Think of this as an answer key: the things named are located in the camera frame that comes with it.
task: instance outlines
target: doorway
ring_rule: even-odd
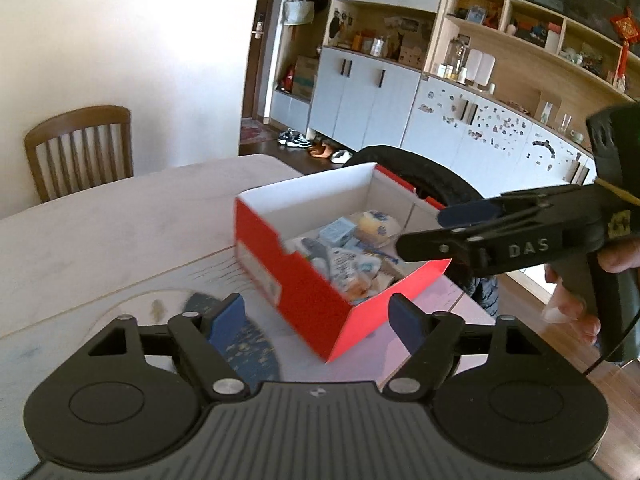
[[[266,49],[266,33],[269,29],[270,10],[273,0],[257,0],[254,26],[246,64],[242,118],[258,119],[258,95],[262,79],[262,66]]]

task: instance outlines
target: red chinese knot ornament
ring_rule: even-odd
[[[626,70],[626,58],[629,55],[629,44],[640,41],[640,28],[631,15],[631,9],[627,7],[623,16],[614,16],[611,19],[613,28],[622,40],[622,55],[618,65],[618,77],[622,77]]]

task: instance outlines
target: red shoe box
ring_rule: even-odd
[[[376,164],[251,189],[236,198],[236,257],[300,337],[330,362],[387,322],[393,293],[414,299],[442,275],[449,261],[418,264],[381,294],[351,306],[301,254],[289,253],[284,242],[341,216],[372,209],[393,216],[403,232],[437,229],[438,209],[431,203]]]

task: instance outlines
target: chair backrest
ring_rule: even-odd
[[[133,176],[131,113],[91,106],[38,124],[24,147],[43,202]]]

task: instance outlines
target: shoe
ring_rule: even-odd
[[[285,141],[285,144],[290,148],[310,148],[313,144],[303,134],[296,130],[291,130],[289,138]]]
[[[331,162],[334,164],[344,164],[347,162],[353,155],[347,150],[338,150],[331,156]]]
[[[324,146],[324,152],[319,153],[319,152],[314,152],[311,154],[311,156],[313,158],[329,158],[330,156],[332,156],[334,154],[334,149],[331,146]]]
[[[279,144],[286,144],[287,141],[290,140],[292,133],[293,133],[293,130],[291,128],[289,128],[288,130],[285,130],[284,132],[282,132],[278,136],[278,143]]]
[[[321,142],[320,144],[314,144],[311,148],[307,150],[309,155],[313,155],[314,153],[324,153],[324,144]]]

